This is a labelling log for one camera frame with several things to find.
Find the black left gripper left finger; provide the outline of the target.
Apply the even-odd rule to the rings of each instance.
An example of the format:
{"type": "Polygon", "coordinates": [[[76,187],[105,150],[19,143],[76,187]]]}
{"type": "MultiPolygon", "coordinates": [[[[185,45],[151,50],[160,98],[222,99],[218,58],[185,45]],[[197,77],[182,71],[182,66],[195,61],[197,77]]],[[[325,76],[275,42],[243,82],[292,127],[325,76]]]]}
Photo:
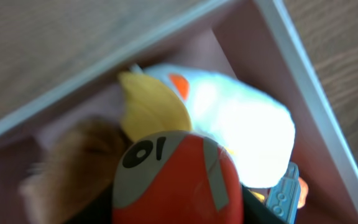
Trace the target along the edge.
{"type": "Polygon", "coordinates": [[[107,186],[84,209],[64,224],[112,224],[113,186],[107,186]]]}

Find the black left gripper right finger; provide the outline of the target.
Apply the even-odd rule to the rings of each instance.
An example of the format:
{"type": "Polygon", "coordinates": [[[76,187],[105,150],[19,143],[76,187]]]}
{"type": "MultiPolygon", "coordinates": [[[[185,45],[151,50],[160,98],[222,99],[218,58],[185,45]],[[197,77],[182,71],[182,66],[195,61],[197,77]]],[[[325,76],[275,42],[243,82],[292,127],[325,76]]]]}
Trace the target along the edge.
{"type": "Polygon", "coordinates": [[[243,224],[285,224],[261,203],[244,185],[242,186],[243,224]]]}

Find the yellow and blue toy truck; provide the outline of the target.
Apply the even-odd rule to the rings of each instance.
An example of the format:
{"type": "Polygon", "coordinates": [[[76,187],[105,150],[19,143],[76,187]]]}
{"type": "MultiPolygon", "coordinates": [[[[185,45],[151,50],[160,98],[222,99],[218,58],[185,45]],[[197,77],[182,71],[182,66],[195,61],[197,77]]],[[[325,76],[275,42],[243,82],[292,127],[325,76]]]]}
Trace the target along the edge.
{"type": "Polygon", "coordinates": [[[286,224],[294,224],[301,193],[298,178],[298,166],[289,162],[286,173],[278,184],[269,190],[263,201],[257,192],[251,189],[249,191],[279,219],[286,224]]]}

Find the brown plush toy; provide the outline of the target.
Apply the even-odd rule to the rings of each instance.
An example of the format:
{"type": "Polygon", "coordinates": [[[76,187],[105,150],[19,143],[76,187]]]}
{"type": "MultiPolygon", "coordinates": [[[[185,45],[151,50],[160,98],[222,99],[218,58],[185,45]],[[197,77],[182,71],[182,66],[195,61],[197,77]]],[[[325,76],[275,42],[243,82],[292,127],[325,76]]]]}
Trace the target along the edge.
{"type": "Polygon", "coordinates": [[[121,128],[91,117],[65,131],[20,185],[31,223],[65,223],[114,181],[130,142],[121,128]]]}

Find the orange toy ball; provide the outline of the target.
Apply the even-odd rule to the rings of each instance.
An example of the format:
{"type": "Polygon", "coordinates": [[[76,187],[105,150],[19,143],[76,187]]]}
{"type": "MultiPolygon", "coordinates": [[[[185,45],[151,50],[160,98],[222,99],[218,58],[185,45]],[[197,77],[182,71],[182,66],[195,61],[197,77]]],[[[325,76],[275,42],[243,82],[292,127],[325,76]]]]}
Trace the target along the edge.
{"type": "Polygon", "coordinates": [[[242,186],[230,155],[210,138],[166,131],[135,142],[116,169],[113,223],[244,221],[242,186]]]}

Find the white plush duck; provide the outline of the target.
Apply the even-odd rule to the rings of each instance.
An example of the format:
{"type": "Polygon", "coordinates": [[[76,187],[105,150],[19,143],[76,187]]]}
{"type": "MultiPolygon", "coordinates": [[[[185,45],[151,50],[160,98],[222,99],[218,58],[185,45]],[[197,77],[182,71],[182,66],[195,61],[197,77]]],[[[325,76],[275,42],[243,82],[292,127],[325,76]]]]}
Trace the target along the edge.
{"type": "Polygon", "coordinates": [[[285,175],[296,127],[290,110],[267,93],[225,73],[170,63],[122,72],[119,84],[121,128],[130,140],[189,131],[223,146],[246,187],[270,189],[285,175]]]}

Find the white box pink inside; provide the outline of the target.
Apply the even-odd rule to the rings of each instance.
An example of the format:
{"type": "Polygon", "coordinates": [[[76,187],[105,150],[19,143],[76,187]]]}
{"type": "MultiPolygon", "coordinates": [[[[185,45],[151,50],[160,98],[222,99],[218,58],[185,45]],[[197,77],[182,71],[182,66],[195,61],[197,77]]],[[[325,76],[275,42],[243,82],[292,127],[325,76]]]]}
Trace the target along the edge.
{"type": "Polygon", "coordinates": [[[284,1],[0,1],[0,223],[27,223],[18,186],[36,132],[157,62],[235,75],[286,105],[310,188],[296,222],[358,223],[358,165],[284,1]]]}

